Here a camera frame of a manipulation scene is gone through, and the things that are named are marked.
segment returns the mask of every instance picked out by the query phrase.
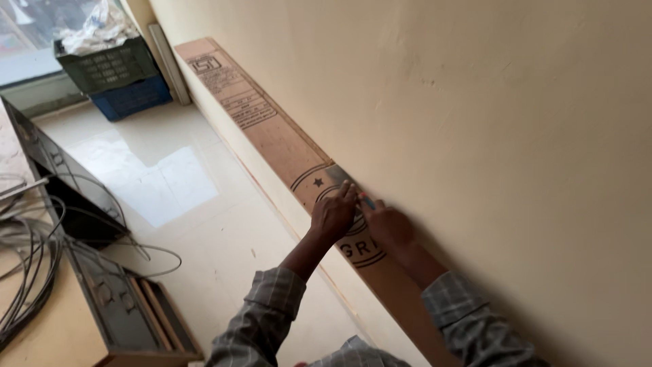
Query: plastic crate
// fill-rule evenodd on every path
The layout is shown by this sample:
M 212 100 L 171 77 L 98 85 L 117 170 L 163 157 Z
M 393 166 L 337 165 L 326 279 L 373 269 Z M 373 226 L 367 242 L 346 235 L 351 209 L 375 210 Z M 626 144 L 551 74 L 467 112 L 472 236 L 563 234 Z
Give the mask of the plastic crate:
M 61 40 L 55 40 L 54 53 L 77 88 L 86 94 L 128 86 L 159 73 L 143 37 L 84 56 L 65 54 Z
M 109 121 L 117 121 L 136 112 L 172 101 L 161 75 L 152 76 L 129 86 L 89 95 L 91 101 Z

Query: green plastic crate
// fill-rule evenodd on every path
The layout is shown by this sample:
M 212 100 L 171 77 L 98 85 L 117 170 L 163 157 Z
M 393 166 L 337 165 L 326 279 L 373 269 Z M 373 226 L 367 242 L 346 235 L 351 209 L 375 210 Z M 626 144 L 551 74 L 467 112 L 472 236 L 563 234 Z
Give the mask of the green plastic crate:
M 143 37 L 84 56 L 65 54 L 61 41 L 56 40 L 54 56 L 77 88 L 86 94 L 121 88 L 158 74 Z

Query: white tile floor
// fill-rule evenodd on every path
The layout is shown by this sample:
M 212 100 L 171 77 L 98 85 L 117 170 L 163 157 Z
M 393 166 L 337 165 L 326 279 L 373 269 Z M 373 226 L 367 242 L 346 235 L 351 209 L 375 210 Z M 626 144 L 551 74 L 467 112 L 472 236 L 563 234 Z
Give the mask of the white tile floor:
M 276 266 L 296 244 L 273 207 L 194 105 L 171 103 L 110 123 L 85 104 L 35 122 L 116 194 L 138 241 L 183 258 L 159 280 L 208 355 L 254 272 Z M 151 262 L 127 247 L 105 252 L 141 273 L 175 264 L 154 251 Z M 279 365 L 316 360 L 354 334 L 364 333 L 317 273 Z

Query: shirt sleeve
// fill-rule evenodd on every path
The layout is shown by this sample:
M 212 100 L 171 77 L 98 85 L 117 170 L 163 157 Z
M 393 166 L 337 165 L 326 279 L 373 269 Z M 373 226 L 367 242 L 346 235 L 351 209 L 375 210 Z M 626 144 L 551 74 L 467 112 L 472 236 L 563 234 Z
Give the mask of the shirt sleeve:
M 547 367 L 465 277 L 447 272 L 421 294 L 446 348 L 465 367 Z
M 276 352 L 305 291 L 306 283 L 291 270 L 256 272 L 243 307 L 213 340 L 206 366 L 277 366 Z

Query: person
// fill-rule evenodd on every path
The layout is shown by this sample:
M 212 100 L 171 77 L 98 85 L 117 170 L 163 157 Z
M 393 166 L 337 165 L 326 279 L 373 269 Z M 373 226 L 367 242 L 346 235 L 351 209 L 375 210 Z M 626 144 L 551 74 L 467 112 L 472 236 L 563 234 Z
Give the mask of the person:
M 535 354 L 480 292 L 459 273 L 447 270 L 415 241 L 409 219 L 382 200 L 376 208 L 357 197 L 345 181 L 337 196 L 319 201 L 310 230 L 277 268 L 256 272 L 244 306 L 213 341 L 206 366 L 277 366 L 276 352 L 297 316 L 306 282 L 329 248 L 353 224 L 361 207 L 371 236 L 422 289 L 422 299 L 447 349 L 468 367 L 539 367 Z M 409 366 L 354 336 L 311 366 Z

